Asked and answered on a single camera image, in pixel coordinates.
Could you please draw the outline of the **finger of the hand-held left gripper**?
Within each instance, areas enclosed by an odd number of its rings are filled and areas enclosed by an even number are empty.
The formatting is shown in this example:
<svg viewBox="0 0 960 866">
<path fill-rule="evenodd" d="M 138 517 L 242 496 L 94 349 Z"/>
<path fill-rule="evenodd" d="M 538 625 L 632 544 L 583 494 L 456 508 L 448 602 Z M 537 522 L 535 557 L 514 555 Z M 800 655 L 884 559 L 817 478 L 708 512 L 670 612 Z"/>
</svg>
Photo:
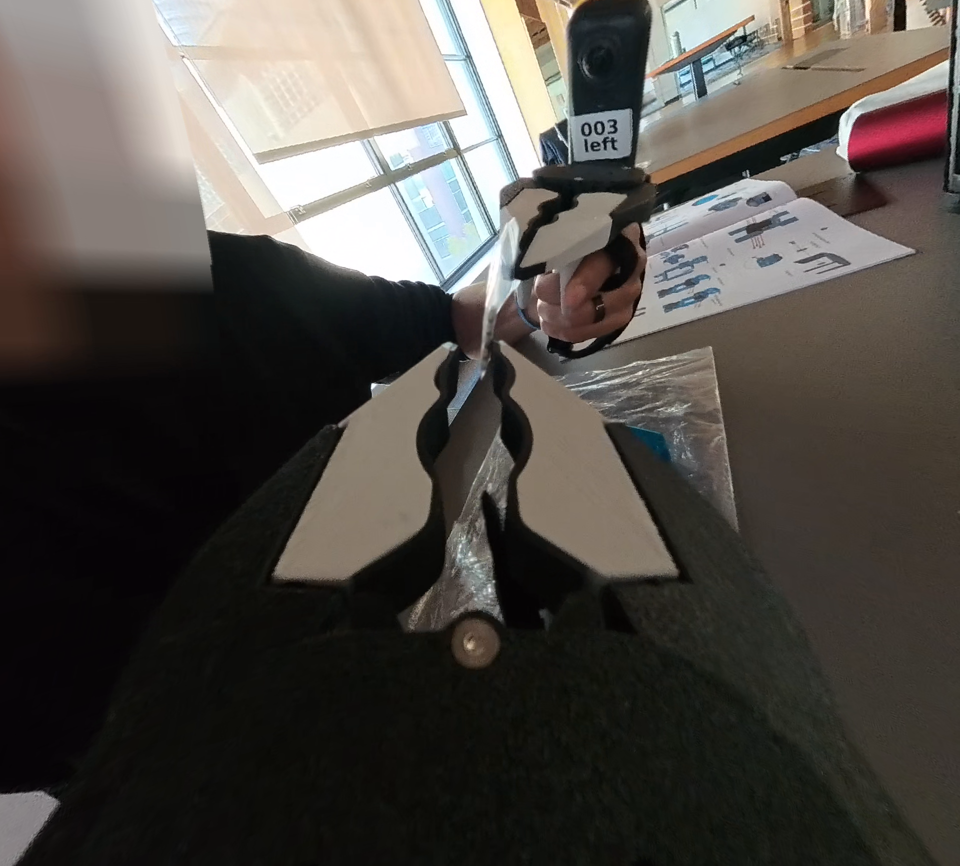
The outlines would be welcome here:
<svg viewBox="0 0 960 866">
<path fill-rule="evenodd" d="M 620 193 L 583 193 L 572 207 L 554 214 L 548 222 L 530 221 L 515 261 L 516 279 L 527 281 L 553 272 L 568 282 L 585 257 L 612 241 L 612 215 L 624 199 L 626 195 Z"/>
<path fill-rule="evenodd" d="M 522 260 L 522 237 L 530 222 L 542 213 L 545 204 L 554 203 L 559 195 L 534 185 L 507 185 L 500 191 L 500 228 L 498 236 L 498 278 L 505 282 L 516 279 Z"/>
</svg>

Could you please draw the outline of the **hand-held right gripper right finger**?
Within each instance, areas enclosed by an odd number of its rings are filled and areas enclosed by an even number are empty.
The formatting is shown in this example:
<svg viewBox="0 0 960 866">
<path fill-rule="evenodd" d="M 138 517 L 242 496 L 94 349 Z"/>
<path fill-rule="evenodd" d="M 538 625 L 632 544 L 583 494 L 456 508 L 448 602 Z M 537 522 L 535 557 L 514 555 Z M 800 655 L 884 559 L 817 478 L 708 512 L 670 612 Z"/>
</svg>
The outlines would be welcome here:
<svg viewBox="0 0 960 866">
<path fill-rule="evenodd" d="M 606 582 L 677 579 L 603 416 L 508 344 L 492 345 L 490 373 L 520 531 Z"/>
</svg>

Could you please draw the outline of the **small clear screw bag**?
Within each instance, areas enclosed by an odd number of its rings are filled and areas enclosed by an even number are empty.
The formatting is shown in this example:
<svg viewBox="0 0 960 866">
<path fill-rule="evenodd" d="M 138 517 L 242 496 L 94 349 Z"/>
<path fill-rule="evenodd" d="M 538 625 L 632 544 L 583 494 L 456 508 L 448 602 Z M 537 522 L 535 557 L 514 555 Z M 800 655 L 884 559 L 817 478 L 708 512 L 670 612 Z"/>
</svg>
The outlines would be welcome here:
<svg viewBox="0 0 960 866">
<path fill-rule="evenodd" d="M 491 260 L 486 277 L 486 291 L 481 322 L 481 346 L 479 352 L 479 374 L 486 378 L 494 353 L 495 344 L 503 340 L 500 330 L 500 314 L 508 305 L 519 280 L 515 273 L 520 262 L 520 243 L 522 231 L 516 215 L 503 210 L 495 256 Z"/>
</svg>

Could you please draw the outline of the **large clear plastic bag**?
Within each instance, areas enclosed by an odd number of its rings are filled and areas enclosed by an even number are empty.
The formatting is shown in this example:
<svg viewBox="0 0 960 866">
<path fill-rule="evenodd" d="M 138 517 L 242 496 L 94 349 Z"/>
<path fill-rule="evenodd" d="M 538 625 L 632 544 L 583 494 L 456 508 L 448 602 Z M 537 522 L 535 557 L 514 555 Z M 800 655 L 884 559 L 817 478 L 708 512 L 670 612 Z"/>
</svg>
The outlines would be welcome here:
<svg viewBox="0 0 960 866">
<path fill-rule="evenodd" d="M 738 530 L 710 347 L 618 368 L 569 372 L 558 380 L 607 420 L 661 433 L 671 452 L 670 465 Z M 498 508 L 504 506 L 513 459 L 499 437 L 491 389 L 477 381 L 471 385 L 469 399 L 451 422 L 452 438 L 466 440 L 467 447 L 465 463 L 449 467 L 454 493 L 443 568 L 438 583 L 402 613 L 405 632 L 438 632 L 468 612 L 501 619 L 483 497 L 490 494 Z"/>
</svg>

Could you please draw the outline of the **person's left forearm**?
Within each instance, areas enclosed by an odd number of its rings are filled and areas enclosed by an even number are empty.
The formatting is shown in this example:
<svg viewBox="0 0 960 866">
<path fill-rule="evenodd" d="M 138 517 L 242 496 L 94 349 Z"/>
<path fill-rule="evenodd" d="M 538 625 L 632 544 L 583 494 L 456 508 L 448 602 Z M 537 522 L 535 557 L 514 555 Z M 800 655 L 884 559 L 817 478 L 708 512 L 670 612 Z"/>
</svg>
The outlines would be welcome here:
<svg viewBox="0 0 960 866">
<path fill-rule="evenodd" d="M 207 237 L 222 318 L 283 373 L 369 385 L 457 341 L 453 297 L 439 286 L 339 267 L 267 235 Z"/>
</svg>

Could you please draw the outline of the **long wooden desk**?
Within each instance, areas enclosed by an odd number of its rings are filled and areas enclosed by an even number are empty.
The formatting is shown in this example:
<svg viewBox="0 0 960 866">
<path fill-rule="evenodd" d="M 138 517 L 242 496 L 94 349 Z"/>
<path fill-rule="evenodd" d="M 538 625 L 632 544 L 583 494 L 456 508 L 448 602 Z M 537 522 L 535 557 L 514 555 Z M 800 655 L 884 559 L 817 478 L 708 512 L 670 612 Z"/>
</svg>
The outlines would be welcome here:
<svg viewBox="0 0 960 866">
<path fill-rule="evenodd" d="M 641 136 L 641 164 L 663 190 L 744 172 L 837 133 L 858 100 L 885 92 L 950 56 L 948 27 L 862 34 L 798 45 L 685 106 L 663 110 Z"/>
</svg>

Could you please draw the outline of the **dark grey desk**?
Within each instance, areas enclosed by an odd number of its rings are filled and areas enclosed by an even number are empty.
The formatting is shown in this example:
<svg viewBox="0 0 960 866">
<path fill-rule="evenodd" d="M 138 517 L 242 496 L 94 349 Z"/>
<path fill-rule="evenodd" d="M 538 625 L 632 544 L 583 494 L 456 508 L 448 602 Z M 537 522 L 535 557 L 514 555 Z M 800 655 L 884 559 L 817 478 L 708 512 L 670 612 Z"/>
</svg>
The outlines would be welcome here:
<svg viewBox="0 0 960 866">
<path fill-rule="evenodd" d="M 916 255 L 704 325 L 746 543 L 650 465 L 690 581 L 462 677 L 498 777 L 441 863 L 958 864 L 958 200 L 877 179 Z"/>
</svg>

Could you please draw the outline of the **person's left hand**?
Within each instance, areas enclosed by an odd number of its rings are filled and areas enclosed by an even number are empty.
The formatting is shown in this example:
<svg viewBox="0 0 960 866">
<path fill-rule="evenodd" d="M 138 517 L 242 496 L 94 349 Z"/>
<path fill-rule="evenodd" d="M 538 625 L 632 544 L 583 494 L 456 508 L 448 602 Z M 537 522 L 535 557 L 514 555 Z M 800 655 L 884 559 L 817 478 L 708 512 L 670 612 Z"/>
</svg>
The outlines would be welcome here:
<svg viewBox="0 0 960 866">
<path fill-rule="evenodd" d="M 617 270 L 606 250 L 585 257 L 566 283 L 555 272 L 535 279 L 530 301 L 537 300 L 540 331 L 546 337 L 577 345 L 630 323 L 642 296 L 646 254 L 635 227 L 630 227 L 624 237 L 633 245 L 638 260 L 628 278 L 615 289 L 601 289 Z M 502 341 L 511 346 L 521 344 L 533 332 L 520 320 L 513 297 L 501 312 L 500 322 Z"/>
</svg>

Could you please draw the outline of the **small wooden background table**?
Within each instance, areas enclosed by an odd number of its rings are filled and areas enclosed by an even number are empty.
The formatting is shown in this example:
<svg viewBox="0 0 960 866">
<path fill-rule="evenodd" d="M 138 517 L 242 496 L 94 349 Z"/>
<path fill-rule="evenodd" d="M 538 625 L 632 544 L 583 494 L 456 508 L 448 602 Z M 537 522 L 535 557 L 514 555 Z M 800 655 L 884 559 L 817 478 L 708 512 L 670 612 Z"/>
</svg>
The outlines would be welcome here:
<svg viewBox="0 0 960 866">
<path fill-rule="evenodd" d="M 732 38 L 739 31 L 744 30 L 749 24 L 755 21 L 756 17 L 750 15 L 733 26 L 698 44 L 692 49 L 667 60 L 662 65 L 654 68 L 646 74 L 648 80 L 654 80 L 667 73 L 678 73 L 686 68 L 691 70 L 694 96 L 697 100 L 708 96 L 708 89 L 702 66 L 702 59 L 714 54 L 721 46 L 725 45 L 727 40 Z"/>
</svg>

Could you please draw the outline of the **tall side window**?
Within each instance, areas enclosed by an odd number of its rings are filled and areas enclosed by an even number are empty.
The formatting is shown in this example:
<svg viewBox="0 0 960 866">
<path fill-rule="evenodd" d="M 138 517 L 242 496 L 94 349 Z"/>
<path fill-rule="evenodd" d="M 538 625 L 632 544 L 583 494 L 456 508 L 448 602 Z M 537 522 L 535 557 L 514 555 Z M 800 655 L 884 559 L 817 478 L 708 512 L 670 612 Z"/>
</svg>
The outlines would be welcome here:
<svg viewBox="0 0 960 866">
<path fill-rule="evenodd" d="M 498 196 L 533 151 L 480 0 L 418 0 L 464 114 L 285 159 L 252 161 L 253 185 L 226 200 L 198 169 L 210 229 L 271 234 L 332 263 L 453 291 L 482 278 Z"/>
</svg>

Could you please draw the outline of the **open instruction manual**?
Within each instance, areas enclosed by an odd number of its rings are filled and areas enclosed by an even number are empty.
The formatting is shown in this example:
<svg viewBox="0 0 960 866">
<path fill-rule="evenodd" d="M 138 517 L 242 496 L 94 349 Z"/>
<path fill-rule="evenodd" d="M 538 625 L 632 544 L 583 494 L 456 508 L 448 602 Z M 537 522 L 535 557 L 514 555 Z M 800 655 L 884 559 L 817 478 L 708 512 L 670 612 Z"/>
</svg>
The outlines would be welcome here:
<svg viewBox="0 0 960 866">
<path fill-rule="evenodd" d="M 642 295 L 617 345 L 916 253 L 781 180 L 710 191 L 655 214 L 643 231 Z"/>
</svg>

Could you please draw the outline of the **person's black sweater torso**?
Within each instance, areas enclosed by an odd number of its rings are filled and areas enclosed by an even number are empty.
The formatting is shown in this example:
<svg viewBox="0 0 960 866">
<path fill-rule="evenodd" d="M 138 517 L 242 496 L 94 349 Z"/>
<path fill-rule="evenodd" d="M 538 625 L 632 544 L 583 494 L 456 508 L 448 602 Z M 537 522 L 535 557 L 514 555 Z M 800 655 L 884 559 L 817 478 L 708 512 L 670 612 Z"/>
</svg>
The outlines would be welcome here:
<svg viewBox="0 0 960 866">
<path fill-rule="evenodd" d="M 239 343 L 2 385 L 2 793 L 68 781 L 144 624 L 212 533 L 373 384 Z"/>
</svg>

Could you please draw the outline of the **beige window roller blind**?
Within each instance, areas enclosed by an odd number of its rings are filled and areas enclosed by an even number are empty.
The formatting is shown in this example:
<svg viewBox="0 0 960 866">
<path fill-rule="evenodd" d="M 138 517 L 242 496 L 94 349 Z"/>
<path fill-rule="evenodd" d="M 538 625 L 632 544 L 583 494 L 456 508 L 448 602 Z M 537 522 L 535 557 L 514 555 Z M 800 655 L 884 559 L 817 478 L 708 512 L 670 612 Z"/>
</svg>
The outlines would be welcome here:
<svg viewBox="0 0 960 866">
<path fill-rule="evenodd" d="M 152 0 L 258 163 L 466 114 L 419 0 Z"/>
</svg>

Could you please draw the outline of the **red metal cylinder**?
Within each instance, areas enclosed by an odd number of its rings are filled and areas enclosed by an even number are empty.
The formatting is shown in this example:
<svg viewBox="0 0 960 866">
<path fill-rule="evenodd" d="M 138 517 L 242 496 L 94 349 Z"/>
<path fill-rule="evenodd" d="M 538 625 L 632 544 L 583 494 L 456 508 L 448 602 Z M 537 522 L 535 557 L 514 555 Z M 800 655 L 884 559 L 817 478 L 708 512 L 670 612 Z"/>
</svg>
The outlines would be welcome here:
<svg viewBox="0 0 960 866">
<path fill-rule="evenodd" d="M 845 110 L 836 155 L 858 173 L 939 157 L 948 139 L 950 63 L 941 62 Z"/>
</svg>

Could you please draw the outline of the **black patterned cylinder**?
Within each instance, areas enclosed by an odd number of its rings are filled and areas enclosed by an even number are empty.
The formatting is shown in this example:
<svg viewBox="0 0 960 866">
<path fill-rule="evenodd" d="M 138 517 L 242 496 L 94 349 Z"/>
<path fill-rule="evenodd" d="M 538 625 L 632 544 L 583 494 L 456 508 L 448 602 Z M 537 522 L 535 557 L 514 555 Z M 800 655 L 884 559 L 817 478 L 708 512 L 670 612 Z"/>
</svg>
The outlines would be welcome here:
<svg viewBox="0 0 960 866">
<path fill-rule="evenodd" d="M 959 197 L 959 0 L 951 0 L 943 191 Z"/>
</svg>

